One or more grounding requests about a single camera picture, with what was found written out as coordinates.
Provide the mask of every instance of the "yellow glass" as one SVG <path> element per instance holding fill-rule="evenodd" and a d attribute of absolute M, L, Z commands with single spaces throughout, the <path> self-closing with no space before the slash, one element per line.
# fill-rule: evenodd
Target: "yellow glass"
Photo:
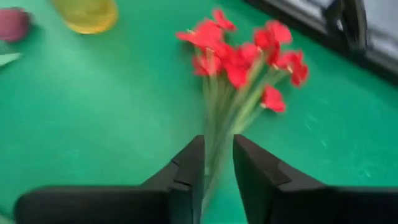
<path fill-rule="evenodd" d="M 116 23 L 114 0 L 51 0 L 67 26 L 81 34 L 97 34 Z"/>

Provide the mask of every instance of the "green table surface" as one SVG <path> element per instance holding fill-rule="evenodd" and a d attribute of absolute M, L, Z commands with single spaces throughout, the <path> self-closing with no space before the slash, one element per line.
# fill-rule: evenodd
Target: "green table surface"
<path fill-rule="evenodd" d="M 79 35 L 45 0 L 2 0 L 35 28 L 0 68 L 0 213 L 43 185 L 140 184 L 202 133 L 200 78 L 175 32 L 215 7 L 251 40 L 269 16 L 241 0 L 118 0 L 116 27 Z M 398 91 L 292 31 L 311 71 L 282 85 L 283 115 L 264 113 L 245 135 L 328 184 L 398 185 Z M 229 160 L 205 223 L 245 223 Z"/>

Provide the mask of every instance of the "pink object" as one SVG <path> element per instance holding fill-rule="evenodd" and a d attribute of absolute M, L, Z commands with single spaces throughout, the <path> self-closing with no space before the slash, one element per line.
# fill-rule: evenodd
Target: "pink object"
<path fill-rule="evenodd" d="M 0 9 L 0 40 L 17 42 L 23 39 L 30 26 L 30 15 L 22 8 Z"/>

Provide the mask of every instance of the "flower bouquet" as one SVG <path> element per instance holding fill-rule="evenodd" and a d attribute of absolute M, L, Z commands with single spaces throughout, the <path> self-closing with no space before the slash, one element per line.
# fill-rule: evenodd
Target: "flower bouquet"
<path fill-rule="evenodd" d="M 275 84 L 290 79 L 301 86 L 308 67 L 301 51 L 281 50 L 292 35 L 278 21 L 256 29 L 253 42 L 232 46 L 224 41 L 236 30 L 223 11 L 213 11 L 214 20 L 205 19 L 195 29 L 178 32 L 180 40 L 194 46 L 192 64 L 203 79 L 205 98 L 205 196 L 203 208 L 218 183 L 226 153 L 234 134 L 243 132 L 263 110 L 283 113 L 286 105 Z"/>

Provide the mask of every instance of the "table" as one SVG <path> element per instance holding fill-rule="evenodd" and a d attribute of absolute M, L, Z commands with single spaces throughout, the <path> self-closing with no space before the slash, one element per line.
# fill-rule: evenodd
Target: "table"
<path fill-rule="evenodd" d="M 117 26 L 67 29 L 45 1 L 3 0 L 35 15 L 23 58 L 0 68 L 0 213 L 55 184 L 140 184 L 202 130 L 200 79 L 174 33 L 214 7 L 251 40 L 269 16 L 241 0 L 118 0 Z M 398 91 L 292 31 L 311 69 L 282 85 L 283 115 L 264 113 L 245 135 L 328 184 L 398 185 Z M 205 223 L 245 223 L 231 160 Z"/>

